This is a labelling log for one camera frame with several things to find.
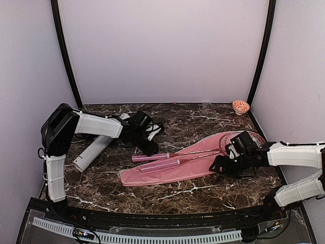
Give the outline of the pink racket cover bag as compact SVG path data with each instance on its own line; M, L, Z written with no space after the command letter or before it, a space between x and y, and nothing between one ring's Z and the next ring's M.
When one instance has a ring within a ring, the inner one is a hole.
M219 138L225 133L227 132L217 133L208 136L200 140L199 142L187 147L186 149L178 151L178 153L191 150L191 149L205 150L205 149L216 148L218 146ZM140 187L140 186L150 186L150 185L161 185L161 184L167 184L176 181L183 181L183 180L207 176L209 174L212 174L212 172L209 171L209 167L212 165L213 161L218 155L225 156L223 154L217 154L217 155L189 161L185 164L181 164L170 168L158 169L149 172L140 171L140 167L142 165L148 166L150 164L158 162L158 160L155 160L122 171L120 173L120 180L122 185L125 187Z

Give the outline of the pink badminton racket front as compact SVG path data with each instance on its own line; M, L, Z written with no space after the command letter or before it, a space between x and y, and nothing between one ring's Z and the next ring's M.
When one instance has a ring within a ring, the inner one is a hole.
M244 153L248 153L250 151L252 151L254 149L246 149L244 151ZM140 171L141 172L149 172L149 171L154 171L154 170L158 170L158 169L165 169L165 168L170 168L170 167L174 167L174 166L178 166L181 164L185 164L189 161L193 161L196 159L201 159L201 158L205 158L205 157L209 157L209 156L203 156L205 155L205 153L203 154L196 154L196 155L186 155L186 156L178 156L178 157L174 157L171 159L165 159L165 160L159 160L156 163L150 164L148 166L142 165L140 167Z

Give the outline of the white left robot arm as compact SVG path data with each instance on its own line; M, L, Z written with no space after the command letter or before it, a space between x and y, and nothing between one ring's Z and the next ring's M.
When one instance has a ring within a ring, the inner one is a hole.
M38 149L38 157L44 161L47 196L55 203L52 214L61 222L72 217L71 209L62 201L66 199L64 166L74 139L92 141L90 147L95 154L119 139L151 156L158 152L158 144L153 138L164 129L162 123L155 122L141 110L132 116L102 116L74 109L67 103L60 104L41 127L42 147Z

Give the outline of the white shuttlecock tube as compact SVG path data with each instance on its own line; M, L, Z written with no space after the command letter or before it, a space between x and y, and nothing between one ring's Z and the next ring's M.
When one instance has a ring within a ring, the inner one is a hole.
M77 170L83 173L89 165L105 150L113 138L98 136L78 157L73 161Z

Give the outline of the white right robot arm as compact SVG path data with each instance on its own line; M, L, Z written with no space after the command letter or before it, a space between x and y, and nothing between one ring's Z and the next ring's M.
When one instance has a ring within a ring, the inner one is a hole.
M324 141L288 143L265 141L249 131L230 132L222 136L219 147L225 155L217 155L209 170L241 179L246 169L262 167L304 168L311 175L283 185L265 200L259 216L269 221L279 207L324 196Z

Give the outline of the pink badminton racket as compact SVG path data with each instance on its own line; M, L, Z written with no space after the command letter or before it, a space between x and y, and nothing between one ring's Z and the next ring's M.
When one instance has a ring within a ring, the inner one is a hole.
M252 151L254 149L246 149L244 151L244 153L248 153L250 151ZM165 169L165 168L170 168L170 167L174 167L174 166L178 166L181 164L185 164L189 161L193 161L196 159L201 159L201 158L205 158L205 157L209 157L209 156L203 156L205 155L205 153L203 154L196 154L196 155L186 155L186 156L178 156L178 157L174 157L171 159L165 159L165 160L159 160L156 163L150 164L148 166L142 165L140 167L140 171L141 172L149 172L149 171L154 171L154 170L158 170L158 169Z
M223 154L227 155L230 153L229 147L231 145L238 145L239 149L237 152L244 152L246 149L256 149L259 146L262 146L265 143L265 140L262 136L257 133L251 131L234 131L227 132L223 134L218 141L218 146L216 148L205 149L205 150L187 150L184 152L177 153L165 153L165 154L155 154L152 156L147 155L133 155L133 162L145 162L145 161L155 161L155 160L165 160L171 159L178 156L186 156L186 155L196 155L203 154L203 156L210 156L214 154Z

